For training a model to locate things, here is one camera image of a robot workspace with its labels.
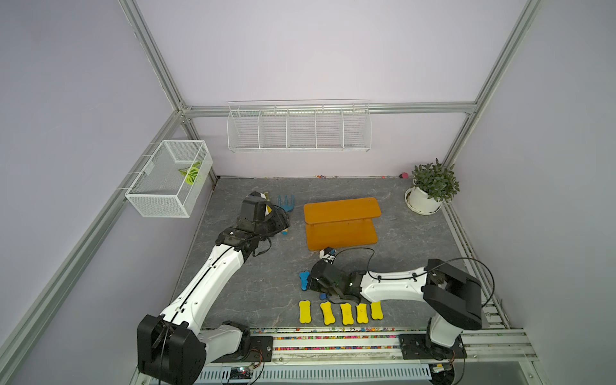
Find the orange wooden two-tier shelf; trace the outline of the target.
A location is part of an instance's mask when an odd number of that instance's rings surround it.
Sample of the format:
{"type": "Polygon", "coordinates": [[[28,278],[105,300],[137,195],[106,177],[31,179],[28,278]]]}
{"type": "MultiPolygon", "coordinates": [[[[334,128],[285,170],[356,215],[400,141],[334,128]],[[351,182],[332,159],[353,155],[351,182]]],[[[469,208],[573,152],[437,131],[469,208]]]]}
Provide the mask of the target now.
{"type": "Polygon", "coordinates": [[[373,223],[381,216],[375,197],[310,203],[304,206],[306,244],[309,250],[374,245],[373,223]]]}

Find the white mesh wall basket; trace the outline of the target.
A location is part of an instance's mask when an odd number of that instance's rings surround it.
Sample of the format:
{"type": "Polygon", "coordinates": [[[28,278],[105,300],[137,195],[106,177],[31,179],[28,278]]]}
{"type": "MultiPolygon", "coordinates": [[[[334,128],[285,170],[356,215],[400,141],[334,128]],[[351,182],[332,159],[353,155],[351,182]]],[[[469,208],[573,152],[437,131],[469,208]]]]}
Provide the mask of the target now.
{"type": "Polygon", "coordinates": [[[144,218],[189,218],[212,165],[205,141],[161,141],[124,195],[144,218]],[[200,173],[188,185],[179,170],[198,161],[200,173]]]}

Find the potted green plant white pot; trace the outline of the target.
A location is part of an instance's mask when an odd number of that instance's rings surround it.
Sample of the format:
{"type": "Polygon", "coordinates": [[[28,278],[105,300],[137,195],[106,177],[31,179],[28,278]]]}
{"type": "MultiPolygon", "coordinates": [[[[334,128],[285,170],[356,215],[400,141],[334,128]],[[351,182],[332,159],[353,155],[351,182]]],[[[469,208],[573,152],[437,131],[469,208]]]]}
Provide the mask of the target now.
{"type": "Polygon", "coordinates": [[[460,192],[455,165],[434,162],[416,165],[412,170],[412,187],[404,194],[407,207],[419,215],[432,215],[460,192]]]}

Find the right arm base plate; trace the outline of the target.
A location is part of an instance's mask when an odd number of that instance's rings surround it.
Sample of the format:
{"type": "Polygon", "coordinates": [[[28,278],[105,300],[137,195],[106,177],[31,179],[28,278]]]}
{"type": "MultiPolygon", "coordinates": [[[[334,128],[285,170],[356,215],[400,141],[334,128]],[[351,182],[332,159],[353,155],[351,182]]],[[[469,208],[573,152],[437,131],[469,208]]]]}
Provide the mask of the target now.
{"type": "Polygon", "coordinates": [[[456,361],[468,357],[460,336],[457,337],[452,347],[443,347],[432,343],[427,334],[401,334],[399,345],[404,360],[456,361]]]}

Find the yellow eraser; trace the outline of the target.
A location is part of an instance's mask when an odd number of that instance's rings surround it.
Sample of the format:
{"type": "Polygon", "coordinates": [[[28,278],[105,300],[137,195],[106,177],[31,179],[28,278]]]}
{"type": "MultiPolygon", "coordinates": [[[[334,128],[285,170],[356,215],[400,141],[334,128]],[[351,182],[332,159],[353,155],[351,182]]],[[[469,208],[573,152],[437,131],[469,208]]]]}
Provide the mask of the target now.
{"type": "Polygon", "coordinates": [[[356,306],[356,321],[358,324],[368,324],[367,304],[360,303],[356,306]]]}
{"type": "Polygon", "coordinates": [[[351,304],[350,303],[341,303],[339,306],[340,306],[340,310],[341,310],[341,313],[342,313],[343,325],[345,325],[345,326],[353,325],[355,323],[355,321],[354,321],[354,317],[353,317],[353,312],[352,312],[351,304]]]}
{"type": "Polygon", "coordinates": [[[331,302],[323,302],[319,305],[321,311],[322,311],[322,316],[323,316],[323,322],[326,326],[330,326],[333,325],[336,322],[333,310],[332,310],[332,303],[331,302]]]}
{"type": "Polygon", "coordinates": [[[309,300],[303,300],[298,303],[299,307],[299,322],[301,324],[310,324],[312,322],[311,317],[311,302],[309,300]]]}
{"type": "Polygon", "coordinates": [[[381,302],[371,303],[371,316],[375,321],[383,320],[383,309],[381,302]]]}

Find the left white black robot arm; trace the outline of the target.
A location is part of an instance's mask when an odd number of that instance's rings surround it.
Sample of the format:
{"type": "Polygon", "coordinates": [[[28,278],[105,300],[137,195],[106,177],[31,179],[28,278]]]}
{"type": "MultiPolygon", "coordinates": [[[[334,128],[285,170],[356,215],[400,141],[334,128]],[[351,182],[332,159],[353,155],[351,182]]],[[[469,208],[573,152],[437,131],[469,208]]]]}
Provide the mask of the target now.
{"type": "Polygon", "coordinates": [[[139,323],[139,373],[168,384],[193,384],[211,362],[248,358],[247,326],[227,321],[207,332],[201,327],[229,280],[249,257],[260,255],[260,243],[270,242],[289,227],[283,208],[261,192],[249,194],[235,225],[219,233],[210,256],[187,287],[159,315],[147,314],[139,323]]]}

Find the blue garden hand rake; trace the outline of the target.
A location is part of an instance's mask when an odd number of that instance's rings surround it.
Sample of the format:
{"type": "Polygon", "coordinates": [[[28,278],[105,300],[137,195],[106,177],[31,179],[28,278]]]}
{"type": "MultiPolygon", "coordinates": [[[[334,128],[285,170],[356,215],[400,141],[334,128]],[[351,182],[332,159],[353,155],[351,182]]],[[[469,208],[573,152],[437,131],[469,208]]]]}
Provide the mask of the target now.
{"type": "Polygon", "coordinates": [[[290,214],[295,209],[295,196],[285,195],[284,197],[278,195],[278,206],[280,206],[287,214],[290,214]]]}

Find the green item in basket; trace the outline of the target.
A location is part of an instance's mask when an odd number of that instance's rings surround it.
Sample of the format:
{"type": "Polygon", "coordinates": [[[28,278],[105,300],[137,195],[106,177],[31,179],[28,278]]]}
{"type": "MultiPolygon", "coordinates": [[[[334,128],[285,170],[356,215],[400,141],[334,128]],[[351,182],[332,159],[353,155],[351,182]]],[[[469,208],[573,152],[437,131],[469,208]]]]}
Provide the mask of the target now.
{"type": "Polygon", "coordinates": [[[183,168],[179,170],[179,173],[184,177],[184,181],[188,185],[193,185],[200,173],[201,162],[194,163],[189,168],[183,168]]]}

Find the aluminium rail frame front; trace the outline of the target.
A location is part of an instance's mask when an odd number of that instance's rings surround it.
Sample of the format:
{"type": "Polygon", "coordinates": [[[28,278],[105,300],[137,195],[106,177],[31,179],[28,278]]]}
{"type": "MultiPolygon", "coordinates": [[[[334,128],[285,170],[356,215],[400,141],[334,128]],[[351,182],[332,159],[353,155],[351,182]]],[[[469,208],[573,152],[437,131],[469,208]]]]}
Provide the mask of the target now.
{"type": "Polygon", "coordinates": [[[468,354],[466,359],[436,361],[433,359],[404,360],[399,335],[426,334],[423,330],[388,328],[279,328],[254,329],[251,336],[271,336],[274,339],[272,360],[268,363],[215,363],[226,355],[217,355],[211,345],[210,331],[192,337],[198,351],[207,354],[205,366],[243,366],[266,368],[270,365],[367,365],[413,363],[487,363],[536,361],[537,352],[521,329],[486,329],[467,331],[460,337],[468,354]]]}

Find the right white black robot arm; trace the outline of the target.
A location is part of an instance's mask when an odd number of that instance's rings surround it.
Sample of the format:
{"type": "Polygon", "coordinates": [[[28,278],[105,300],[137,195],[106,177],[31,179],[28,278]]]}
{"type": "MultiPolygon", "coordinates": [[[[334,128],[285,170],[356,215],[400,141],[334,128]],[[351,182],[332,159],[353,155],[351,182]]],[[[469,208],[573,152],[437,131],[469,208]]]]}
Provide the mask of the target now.
{"type": "Polygon", "coordinates": [[[479,280],[436,258],[416,270],[349,274],[324,259],[309,272],[306,288],[357,304],[389,300],[426,303],[436,312],[428,323],[427,341],[443,348],[453,347],[462,332],[483,327],[479,280]]]}

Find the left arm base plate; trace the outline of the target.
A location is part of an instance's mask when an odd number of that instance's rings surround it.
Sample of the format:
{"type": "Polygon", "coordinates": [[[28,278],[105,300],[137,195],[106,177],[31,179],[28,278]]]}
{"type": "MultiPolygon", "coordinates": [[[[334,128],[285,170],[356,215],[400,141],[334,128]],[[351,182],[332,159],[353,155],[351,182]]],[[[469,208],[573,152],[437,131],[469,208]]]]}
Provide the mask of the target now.
{"type": "Polygon", "coordinates": [[[274,352],[274,339],[271,336],[251,336],[244,339],[234,353],[216,359],[215,363],[268,363],[274,352]]]}

